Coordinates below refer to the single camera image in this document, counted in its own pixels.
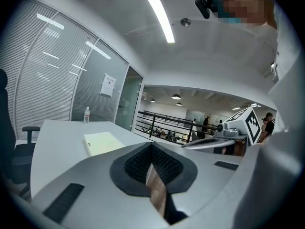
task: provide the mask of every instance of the black grip strip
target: black grip strip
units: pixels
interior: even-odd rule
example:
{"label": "black grip strip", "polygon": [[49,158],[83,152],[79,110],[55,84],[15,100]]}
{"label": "black grip strip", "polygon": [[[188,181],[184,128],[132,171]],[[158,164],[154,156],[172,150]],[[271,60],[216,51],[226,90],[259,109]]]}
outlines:
{"label": "black grip strip", "polygon": [[61,224],[72,205],[83,191],[84,186],[76,183],[69,184],[61,194],[44,211],[44,215],[49,219]]}
{"label": "black grip strip", "polygon": [[238,168],[238,165],[226,163],[223,161],[217,161],[214,165],[222,167],[222,168],[230,169],[230,170],[237,170],[237,168]]}

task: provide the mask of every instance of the doorway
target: doorway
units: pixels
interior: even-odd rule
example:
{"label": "doorway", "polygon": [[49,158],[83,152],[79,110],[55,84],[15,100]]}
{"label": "doorway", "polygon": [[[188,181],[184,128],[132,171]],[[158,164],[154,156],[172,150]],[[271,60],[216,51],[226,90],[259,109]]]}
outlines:
{"label": "doorway", "polygon": [[143,78],[132,67],[129,67],[115,120],[116,125],[128,131],[132,129],[142,80]]}

